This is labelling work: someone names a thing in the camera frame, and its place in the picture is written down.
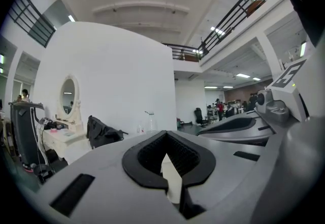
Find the white curved wall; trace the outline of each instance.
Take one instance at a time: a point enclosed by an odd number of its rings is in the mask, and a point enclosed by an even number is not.
[[[55,118],[63,80],[73,74],[80,88],[81,117],[134,133],[145,110],[160,130],[176,130],[175,85],[169,47],[128,30],[69,22],[53,35],[37,73],[34,99]]]

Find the black machine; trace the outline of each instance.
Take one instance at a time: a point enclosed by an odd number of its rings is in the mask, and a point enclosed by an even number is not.
[[[24,168],[29,170],[31,164],[39,165],[45,162],[33,131],[33,108],[44,108],[41,104],[28,102],[10,103],[10,105],[19,156]]]

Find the person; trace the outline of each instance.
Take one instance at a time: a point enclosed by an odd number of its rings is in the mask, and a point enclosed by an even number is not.
[[[251,93],[249,98],[248,111],[252,111],[255,108],[255,103],[257,102],[256,93]]]
[[[223,104],[220,102],[220,99],[217,99],[216,102],[217,102],[219,121],[222,121]]]
[[[244,108],[244,112],[246,112],[247,111],[247,108],[248,108],[247,101],[244,101],[243,102],[243,108]]]
[[[22,90],[22,99],[21,101],[25,101],[25,102],[30,102],[30,99],[28,97],[28,90],[27,89],[23,89]]]

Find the gray plastic panel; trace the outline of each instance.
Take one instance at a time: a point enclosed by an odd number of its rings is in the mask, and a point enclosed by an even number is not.
[[[95,177],[71,214],[76,223],[185,223],[165,191],[143,188],[130,179],[122,157],[157,132],[98,147],[55,174],[38,192],[51,203],[80,173]]]
[[[164,190],[137,185],[122,168],[124,153],[157,132],[96,148],[54,175],[38,197],[50,204],[76,176],[84,173],[95,180],[71,214],[75,223],[267,223],[292,209],[319,176],[325,152],[323,122],[323,118],[311,119],[294,125],[288,133],[283,125],[276,124],[279,133],[270,137],[266,147],[175,132],[209,149],[216,158],[207,181],[188,188],[192,201],[206,208],[189,220],[170,203]],[[250,161],[234,156],[236,151],[260,157],[256,162]]]
[[[251,171],[256,162],[234,155],[237,151],[261,155],[262,146],[232,144],[215,140],[202,140],[195,136],[177,132],[178,135],[209,149],[216,158],[216,167],[208,180],[202,184],[188,188],[193,203],[205,209],[211,209],[231,193]]]
[[[209,129],[213,129],[218,125],[227,123],[231,120],[234,120],[235,118],[241,118],[241,117],[255,118],[256,123],[251,128],[245,130],[224,132],[224,133],[203,133],[203,134],[200,134],[199,132],[198,136],[207,137],[207,138],[211,138],[218,141],[224,141],[224,142],[247,144],[247,143],[267,141],[268,138],[274,134],[272,129],[270,128],[264,130],[258,130],[258,128],[268,126],[268,124],[261,117],[259,117],[259,115],[256,112],[249,113],[248,115],[246,113],[243,113],[243,114],[229,117],[226,120],[222,120],[220,122],[217,122],[216,124],[212,124],[211,126],[204,128],[203,131],[208,131]]]

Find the plastic bottle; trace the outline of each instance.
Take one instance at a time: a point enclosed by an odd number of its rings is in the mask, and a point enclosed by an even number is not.
[[[152,131],[157,131],[158,128],[157,128],[156,119],[154,117],[154,112],[153,111],[149,111],[149,112],[145,111],[145,112],[149,115],[148,124],[147,124],[147,133]]]

